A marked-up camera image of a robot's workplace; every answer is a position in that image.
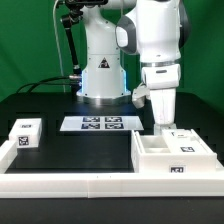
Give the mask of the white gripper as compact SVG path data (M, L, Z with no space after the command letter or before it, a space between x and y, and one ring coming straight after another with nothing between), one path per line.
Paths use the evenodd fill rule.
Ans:
M179 86L180 76L179 64L142 68L142 79L149 90L157 125L174 123L176 88Z

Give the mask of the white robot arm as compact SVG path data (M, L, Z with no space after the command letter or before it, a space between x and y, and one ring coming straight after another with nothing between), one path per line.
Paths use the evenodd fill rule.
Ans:
M132 95L136 107L151 100L155 124L174 123L176 88L181 76L180 48L188 36L182 0L108 0L107 9L130 8L113 24L98 5L83 8L87 37L87 66L82 96L112 99L125 89L120 53L140 57L142 85Z

